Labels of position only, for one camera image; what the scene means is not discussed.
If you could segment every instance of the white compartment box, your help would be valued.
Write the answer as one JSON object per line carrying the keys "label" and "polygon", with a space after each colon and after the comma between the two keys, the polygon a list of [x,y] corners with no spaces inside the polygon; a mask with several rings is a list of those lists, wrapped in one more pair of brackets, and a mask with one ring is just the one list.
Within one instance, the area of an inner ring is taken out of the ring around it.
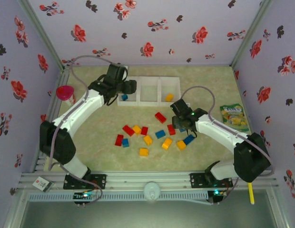
{"label": "white compartment box", "polygon": [[[126,101],[119,94],[118,106],[170,106],[181,97],[179,77],[129,76],[128,80],[137,81],[137,90]],[[166,102],[168,94],[174,96],[171,102]]]}

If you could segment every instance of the white robotic arm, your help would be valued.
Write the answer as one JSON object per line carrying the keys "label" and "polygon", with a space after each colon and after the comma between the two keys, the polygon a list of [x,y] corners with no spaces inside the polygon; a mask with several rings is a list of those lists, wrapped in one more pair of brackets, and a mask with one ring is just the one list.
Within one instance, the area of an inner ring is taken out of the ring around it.
{"label": "white robotic arm", "polygon": [[233,177],[252,182],[270,166],[269,155],[260,135],[247,135],[234,130],[200,108],[193,111],[183,99],[170,107],[176,115],[172,117],[174,128],[191,130],[196,136],[196,132],[206,134],[233,153],[232,160],[217,161],[205,170],[208,182]]}
{"label": "white robotic arm", "polygon": [[77,158],[72,137],[98,108],[104,104],[111,105],[119,93],[132,94],[136,91],[136,81],[126,81],[126,78],[127,69],[124,66],[110,64],[107,74],[92,82],[86,93],[67,112],[51,123],[45,121],[41,124],[39,148],[50,157],[50,163],[54,158],[77,178],[89,180],[90,169]]}

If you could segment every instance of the candy bag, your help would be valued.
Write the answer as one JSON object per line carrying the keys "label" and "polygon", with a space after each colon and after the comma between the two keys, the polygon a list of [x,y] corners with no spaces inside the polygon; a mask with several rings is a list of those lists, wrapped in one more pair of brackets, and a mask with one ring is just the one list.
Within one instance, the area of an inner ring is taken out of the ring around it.
{"label": "candy bag", "polygon": [[220,106],[220,111],[225,125],[240,132],[249,131],[248,122],[240,104]]}

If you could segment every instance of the toy block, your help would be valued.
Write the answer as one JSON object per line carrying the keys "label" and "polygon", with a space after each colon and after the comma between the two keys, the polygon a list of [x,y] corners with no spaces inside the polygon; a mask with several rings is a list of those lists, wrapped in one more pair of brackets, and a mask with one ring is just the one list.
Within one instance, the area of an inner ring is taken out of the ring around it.
{"label": "toy block", "polygon": [[148,127],[142,127],[141,134],[142,135],[147,135],[148,134]]}
{"label": "toy block", "polygon": [[127,96],[126,94],[123,94],[123,95],[121,96],[121,98],[122,98],[122,101],[126,101],[126,100],[128,99],[128,96]]}
{"label": "toy block", "polygon": [[162,124],[167,120],[161,113],[155,114],[156,119],[158,119]]}
{"label": "toy block", "polygon": [[129,126],[125,125],[122,128],[129,136],[132,136],[135,132],[133,129],[131,129]]}
{"label": "toy block", "polygon": [[139,155],[140,156],[148,156],[148,149],[140,148]]}
{"label": "toy block", "polygon": [[129,147],[128,139],[122,139],[123,147]]}
{"label": "toy block", "polygon": [[176,131],[175,131],[175,129],[173,128],[173,125],[172,125],[172,124],[169,124],[169,125],[167,126],[167,129],[168,129],[168,133],[169,133],[170,135],[174,135],[174,134],[176,134]]}
{"label": "toy block", "polygon": [[185,143],[185,145],[188,145],[190,142],[192,142],[194,140],[194,136],[193,135],[189,135],[187,138],[185,138],[183,141]]}
{"label": "toy block", "polygon": [[174,95],[173,94],[168,94],[166,97],[166,102],[171,102],[173,100]]}
{"label": "toy block", "polygon": [[187,147],[187,145],[185,144],[185,142],[183,140],[179,140],[177,142],[177,147],[182,151],[184,148]]}
{"label": "toy block", "polygon": [[133,130],[134,130],[134,132],[135,132],[136,134],[140,134],[140,133],[141,133],[141,129],[140,129],[140,127],[137,126],[137,125],[135,125],[135,126],[133,127]]}
{"label": "toy block", "polygon": [[168,147],[171,145],[172,142],[173,142],[173,140],[171,140],[170,138],[167,138],[165,140],[165,142],[162,144],[162,148],[165,149],[165,150],[167,150]]}
{"label": "toy block", "polygon": [[147,135],[146,137],[144,137],[143,140],[146,142],[146,144],[148,146],[151,145],[152,142],[153,142],[152,138],[149,135]]}
{"label": "toy block", "polygon": [[116,143],[115,143],[115,145],[116,145],[116,146],[121,146],[121,145],[122,145],[122,139],[123,139],[123,135],[119,134],[119,135],[117,136],[117,139],[116,139]]}
{"label": "toy block", "polygon": [[164,130],[161,130],[159,132],[156,132],[155,135],[158,139],[160,139],[160,138],[164,137],[166,135],[166,133]]}

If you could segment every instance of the floral wallpaper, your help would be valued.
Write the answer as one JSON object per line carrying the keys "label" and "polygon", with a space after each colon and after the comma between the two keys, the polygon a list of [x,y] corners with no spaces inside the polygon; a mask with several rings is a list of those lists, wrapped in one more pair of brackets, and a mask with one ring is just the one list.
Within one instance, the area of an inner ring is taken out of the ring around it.
{"label": "floral wallpaper", "polygon": [[0,1],[0,228],[33,162],[58,73],[17,1]]}
{"label": "floral wallpaper", "polygon": [[295,227],[295,0],[272,3],[235,66],[235,76],[252,130],[260,132],[275,163]]}
{"label": "floral wallpaper", "polygon": [[[105,58],[127,65],[227,65],[245,38],[261,0],[28,2],[65,66],[72,58],[99,55],[105,48]],[[253,57],[259,45],[254,45]],[[78,63],[105,64],[89,58]]]}

